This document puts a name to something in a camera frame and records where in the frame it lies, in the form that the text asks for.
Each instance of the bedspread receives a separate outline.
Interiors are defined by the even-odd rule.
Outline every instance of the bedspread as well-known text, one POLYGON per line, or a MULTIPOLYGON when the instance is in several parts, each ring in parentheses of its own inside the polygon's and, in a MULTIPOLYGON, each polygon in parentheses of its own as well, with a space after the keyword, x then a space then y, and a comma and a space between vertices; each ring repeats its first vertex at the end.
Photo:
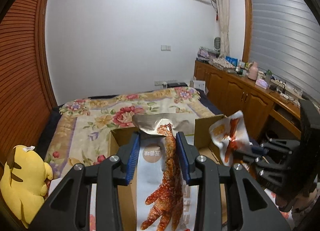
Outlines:
POLYGON ((133 127, 134 114, 193 113, 209 117, 213 113, 199 101, 194 88, 177 87, 148 93, 119 95, 111 99, 78 99, 60 108, 62 114, 45 162, 54 178, 63 177, 73 165, 102 162, 107 156, 112 129, 133 127))

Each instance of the yellow plush toy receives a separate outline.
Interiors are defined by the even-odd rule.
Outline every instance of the yellow plush toy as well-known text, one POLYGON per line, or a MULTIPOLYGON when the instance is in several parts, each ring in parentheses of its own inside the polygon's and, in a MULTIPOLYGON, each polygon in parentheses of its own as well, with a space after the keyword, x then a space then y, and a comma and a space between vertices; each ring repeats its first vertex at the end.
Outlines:
POLYGON ((0 181, 4 201, 26 228, 44 204, 43 196, 47 194, 44 181, 53 178, 50 165, 32 149, 15 146, 7 158, 0 181))

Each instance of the beige curtain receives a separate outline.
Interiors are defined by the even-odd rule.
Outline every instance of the beige curtain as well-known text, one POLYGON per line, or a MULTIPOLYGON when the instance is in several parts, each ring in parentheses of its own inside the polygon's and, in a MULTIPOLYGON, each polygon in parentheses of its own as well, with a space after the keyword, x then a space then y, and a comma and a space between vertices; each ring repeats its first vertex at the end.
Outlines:
POLYGON ((220 22, 221 49, 220 56, 230 55, 229 46, 229 0, 216 0, 220 22))

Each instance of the wooden desk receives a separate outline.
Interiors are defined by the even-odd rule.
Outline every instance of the wooden desk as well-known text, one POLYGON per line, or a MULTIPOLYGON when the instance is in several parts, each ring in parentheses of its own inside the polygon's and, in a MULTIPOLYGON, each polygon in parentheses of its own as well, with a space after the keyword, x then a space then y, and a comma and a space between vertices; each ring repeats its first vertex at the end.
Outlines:
POLYGON ((247 131, 252 138, 259 138, 269 116, 301 138, 300 108, 279 93, 258 87, 247 77, 228 74, 199 61, 195 62, 194 76, 206 81, 209 100, 226 116, 238 110, 244 113, 247 131))

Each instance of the window blind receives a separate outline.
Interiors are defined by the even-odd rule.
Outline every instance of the window blind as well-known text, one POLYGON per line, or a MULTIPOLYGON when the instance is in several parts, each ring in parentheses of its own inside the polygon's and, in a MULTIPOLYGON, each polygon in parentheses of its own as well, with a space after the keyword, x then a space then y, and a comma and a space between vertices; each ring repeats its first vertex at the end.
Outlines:
POLYGON ((320 26, 303 0, 252 0, 249 60, 320 101, 320 26))

